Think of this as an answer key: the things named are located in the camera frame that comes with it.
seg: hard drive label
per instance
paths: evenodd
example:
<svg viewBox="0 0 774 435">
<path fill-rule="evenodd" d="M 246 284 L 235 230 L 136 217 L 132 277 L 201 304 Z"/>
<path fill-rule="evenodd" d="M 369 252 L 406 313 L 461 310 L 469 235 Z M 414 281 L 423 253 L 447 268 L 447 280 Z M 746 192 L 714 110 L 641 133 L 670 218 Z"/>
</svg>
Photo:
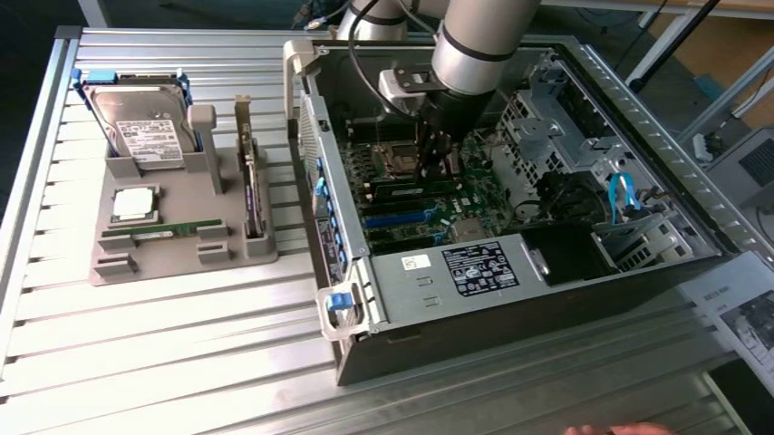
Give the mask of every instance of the hard drive label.
<svg viewBox="0 0 774 435">
<path fill-rule="evenodd" d="M 173 120 L 116 121 L 116 124 L 135 161 L 183 159 Z"/>
</svg>

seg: warning label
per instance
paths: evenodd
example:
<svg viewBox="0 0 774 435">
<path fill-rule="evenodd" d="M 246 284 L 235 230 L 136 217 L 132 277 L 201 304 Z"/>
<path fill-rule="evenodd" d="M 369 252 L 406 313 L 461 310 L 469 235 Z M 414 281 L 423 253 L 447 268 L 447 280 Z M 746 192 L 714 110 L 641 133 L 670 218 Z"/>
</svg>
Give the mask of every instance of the warning label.
<svg viewBox="0 0 774 435">
<path fill-rule="evenodd" d="M 519 285 L 498 242 L 445 251 L 449 272 L 463 296 L 479 295 Z"/>
<path fill-rule="evenodd" d="M 183 159 L 171 120 L 118 121 L 119 134 L 138 162 Z"/>
</svg>

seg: finger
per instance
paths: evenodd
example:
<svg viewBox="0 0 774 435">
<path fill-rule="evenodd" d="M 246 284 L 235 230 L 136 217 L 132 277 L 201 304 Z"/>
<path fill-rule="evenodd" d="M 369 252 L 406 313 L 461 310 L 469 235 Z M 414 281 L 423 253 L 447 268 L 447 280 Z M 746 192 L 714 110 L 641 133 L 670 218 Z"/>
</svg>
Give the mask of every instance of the finger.
<svg viewBox="0 0 774 435">
<path fill-rule="evenodd" d="M 616 435 L 674 435 L 661 424 L 634 423 L 626 426 L 613 426 L 612 431 Z"/>
</svg>

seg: motherboard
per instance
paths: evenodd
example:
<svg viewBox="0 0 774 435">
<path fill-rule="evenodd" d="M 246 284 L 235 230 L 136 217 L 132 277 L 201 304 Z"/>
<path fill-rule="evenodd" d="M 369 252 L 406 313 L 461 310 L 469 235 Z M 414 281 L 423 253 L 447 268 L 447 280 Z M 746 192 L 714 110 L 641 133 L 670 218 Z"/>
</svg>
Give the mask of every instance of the motherboard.
<svg viewBox="0 0 774 435">
<path fill-rule="evenodd" d="M 370 137 L 362 129 L 375 131 Z M 351 126 L 342 158 L 369 247 L 375 255 L 499 235 L 513 220 L 510 192 L 487 155 L 495 143 L 475 131 L 449 158 L 451 177 L 417 182 L 410 133 Z"/>
</svg>

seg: aluminum table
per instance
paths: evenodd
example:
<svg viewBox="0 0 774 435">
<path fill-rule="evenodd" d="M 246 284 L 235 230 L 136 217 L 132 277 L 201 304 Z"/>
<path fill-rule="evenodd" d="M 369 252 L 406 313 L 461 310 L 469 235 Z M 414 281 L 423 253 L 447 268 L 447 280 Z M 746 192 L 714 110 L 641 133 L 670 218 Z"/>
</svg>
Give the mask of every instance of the aluminum table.
<svg viewBox="0 0 774 435">
<path fill-rule="evenodd" d="M 321 336 L 291 168 L 282 44 L 294 32 L 63 29 L 0 231 L 0 433 L 562 433 L 660 421 L 733 434 L 702 373 L 734 358 L 674 292 L 634 312 L 341 388 Z M 237 137 L 234 95 L 271 159 L 275 264 L 92 287 L 107 142 L 72 67 L 183 68 Z"/>
</svg>

